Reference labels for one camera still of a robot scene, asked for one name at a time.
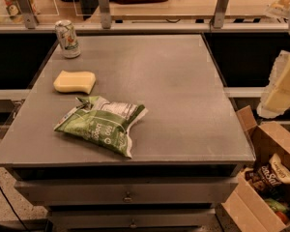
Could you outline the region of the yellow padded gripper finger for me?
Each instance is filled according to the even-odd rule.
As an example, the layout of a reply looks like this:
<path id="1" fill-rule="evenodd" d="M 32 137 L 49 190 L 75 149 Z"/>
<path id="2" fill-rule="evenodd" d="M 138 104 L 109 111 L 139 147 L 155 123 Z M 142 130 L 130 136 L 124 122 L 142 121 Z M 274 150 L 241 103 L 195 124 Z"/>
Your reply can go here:
<path id="1" fill-rule="evenodd" d="M 290 52 L 281 50 L 275 58 L 269 84 L 261 95 L 257 114 L 272 119 L 290 108 Z"/>

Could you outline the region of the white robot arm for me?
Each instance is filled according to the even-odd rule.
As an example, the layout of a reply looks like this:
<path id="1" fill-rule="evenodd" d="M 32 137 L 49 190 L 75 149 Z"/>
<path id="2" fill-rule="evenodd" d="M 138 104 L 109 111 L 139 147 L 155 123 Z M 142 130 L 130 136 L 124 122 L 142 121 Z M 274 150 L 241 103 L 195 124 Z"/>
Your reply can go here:
<path id="1" fill-rule="evenodd" d="M 290 0 L 276 0 L 266 9 L 266 16 L 287 18 L 290 35 Z M 271 119 L 290 108 L 290 52 L 281 50 L 275 58 L 269 84 L 261 95 L 257 114 Z"/>

